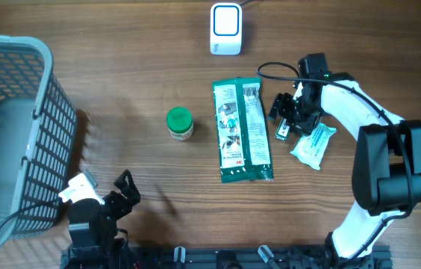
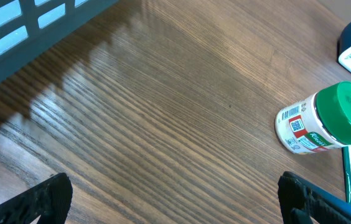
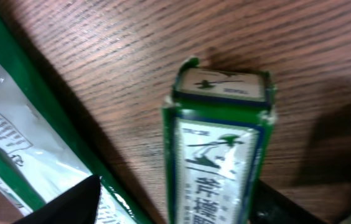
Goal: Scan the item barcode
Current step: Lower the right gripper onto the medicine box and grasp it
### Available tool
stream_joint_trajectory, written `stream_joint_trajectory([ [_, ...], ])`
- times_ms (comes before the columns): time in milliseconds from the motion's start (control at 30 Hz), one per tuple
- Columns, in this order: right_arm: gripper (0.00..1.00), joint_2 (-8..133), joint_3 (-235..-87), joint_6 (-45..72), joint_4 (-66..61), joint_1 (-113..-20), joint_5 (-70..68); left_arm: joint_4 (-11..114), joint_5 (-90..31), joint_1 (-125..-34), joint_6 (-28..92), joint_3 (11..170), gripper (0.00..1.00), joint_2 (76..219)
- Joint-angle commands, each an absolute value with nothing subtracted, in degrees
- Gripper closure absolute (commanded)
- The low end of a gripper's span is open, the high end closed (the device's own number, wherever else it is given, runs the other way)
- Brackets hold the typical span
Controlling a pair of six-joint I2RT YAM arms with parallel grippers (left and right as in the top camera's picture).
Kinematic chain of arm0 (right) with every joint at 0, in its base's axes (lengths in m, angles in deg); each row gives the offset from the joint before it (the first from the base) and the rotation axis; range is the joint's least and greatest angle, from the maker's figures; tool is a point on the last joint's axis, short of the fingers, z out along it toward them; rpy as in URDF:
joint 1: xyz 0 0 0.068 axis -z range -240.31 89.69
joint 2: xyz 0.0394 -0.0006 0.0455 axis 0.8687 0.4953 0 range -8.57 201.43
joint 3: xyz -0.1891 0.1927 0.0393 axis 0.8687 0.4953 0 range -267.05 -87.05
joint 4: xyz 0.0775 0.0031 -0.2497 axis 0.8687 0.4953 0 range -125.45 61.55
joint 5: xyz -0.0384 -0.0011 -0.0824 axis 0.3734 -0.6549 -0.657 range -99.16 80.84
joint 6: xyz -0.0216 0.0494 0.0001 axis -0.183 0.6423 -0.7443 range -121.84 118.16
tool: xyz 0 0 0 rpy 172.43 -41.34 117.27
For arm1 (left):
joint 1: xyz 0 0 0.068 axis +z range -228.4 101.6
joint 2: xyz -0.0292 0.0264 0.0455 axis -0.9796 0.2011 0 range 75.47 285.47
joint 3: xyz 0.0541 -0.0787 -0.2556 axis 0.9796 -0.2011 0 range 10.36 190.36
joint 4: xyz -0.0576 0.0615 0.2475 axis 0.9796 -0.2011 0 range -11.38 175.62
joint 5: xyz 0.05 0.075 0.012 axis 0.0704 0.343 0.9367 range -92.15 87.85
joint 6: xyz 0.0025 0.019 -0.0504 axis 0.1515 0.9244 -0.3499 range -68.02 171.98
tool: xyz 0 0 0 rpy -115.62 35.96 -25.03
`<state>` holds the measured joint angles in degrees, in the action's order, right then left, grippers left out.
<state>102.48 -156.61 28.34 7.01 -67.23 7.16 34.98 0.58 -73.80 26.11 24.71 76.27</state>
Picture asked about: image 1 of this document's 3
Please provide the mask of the green white small box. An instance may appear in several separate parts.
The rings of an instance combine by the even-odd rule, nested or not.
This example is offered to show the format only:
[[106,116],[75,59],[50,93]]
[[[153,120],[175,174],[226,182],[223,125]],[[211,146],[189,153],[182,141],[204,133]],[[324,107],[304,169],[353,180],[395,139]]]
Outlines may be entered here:
[[281,118],[281,122],[279,123],[277,131],[275,133],[275,138],[277,140],[281,140],[285,142],[289,137],[289,133],[290,133],[290,125],[288,124],[285,118]]

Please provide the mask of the teal wet wipes packet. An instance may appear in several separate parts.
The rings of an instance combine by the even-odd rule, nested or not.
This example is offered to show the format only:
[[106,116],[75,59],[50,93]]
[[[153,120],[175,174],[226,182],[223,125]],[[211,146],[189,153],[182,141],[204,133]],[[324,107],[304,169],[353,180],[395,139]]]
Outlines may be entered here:
[[330,137],[333,136],[336,131],[336,128],[328,127],[324,123],[319,123],[310,135],[303,135],[299,139],[290,154],[296,156],[303,164],[306,164],[315,170],[320,170],[320,164]]

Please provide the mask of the green 3M gloves packet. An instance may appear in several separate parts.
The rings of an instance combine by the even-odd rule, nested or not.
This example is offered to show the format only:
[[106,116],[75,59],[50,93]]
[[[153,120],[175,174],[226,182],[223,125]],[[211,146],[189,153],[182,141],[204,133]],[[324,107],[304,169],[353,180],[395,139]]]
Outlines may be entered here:
[[260,78],[212,84],[222,183],[274,179]]

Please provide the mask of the green lid jar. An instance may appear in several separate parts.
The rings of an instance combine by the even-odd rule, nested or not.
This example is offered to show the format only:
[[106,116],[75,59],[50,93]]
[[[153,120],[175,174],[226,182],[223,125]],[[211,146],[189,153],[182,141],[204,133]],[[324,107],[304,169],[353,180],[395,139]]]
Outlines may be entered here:
[[169,133],[176,140],[188,139],[194,130],[192,114],[184,107],[172,108],[166,115],[166,124]]

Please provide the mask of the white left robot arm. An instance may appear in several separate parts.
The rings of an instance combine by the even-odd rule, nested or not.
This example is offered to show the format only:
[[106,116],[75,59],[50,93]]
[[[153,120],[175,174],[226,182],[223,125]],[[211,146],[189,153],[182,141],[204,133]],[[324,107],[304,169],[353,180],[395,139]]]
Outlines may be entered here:
[[128,232],[117,226],[117,221],[140,202],[140,192],[129,170],[124,170],[114,185],[119,192],[100,197],[96,180],[84,172],[70,179],[59,193],[64,202],[72,203],[67,211],[72,243],[62,252],[61,268],[141,267],[129,247]]

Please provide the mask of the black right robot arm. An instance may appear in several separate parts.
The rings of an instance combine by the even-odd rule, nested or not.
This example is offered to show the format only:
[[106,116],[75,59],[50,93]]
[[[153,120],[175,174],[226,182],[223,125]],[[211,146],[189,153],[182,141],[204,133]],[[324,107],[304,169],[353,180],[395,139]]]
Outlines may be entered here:
[[355,202],[324,244],[291,246],[282,260],[267,246],[258,253],[271,268],[391,268],[390,248],[376,241],[421,202],[421,120],[390,113],[350,74],[331,72],[323,53],[306,55],[294,72],[295,94],[278,94],[269,118],[281,117],[302,138],[317,131],[322,117],[338,120],[356,140]]

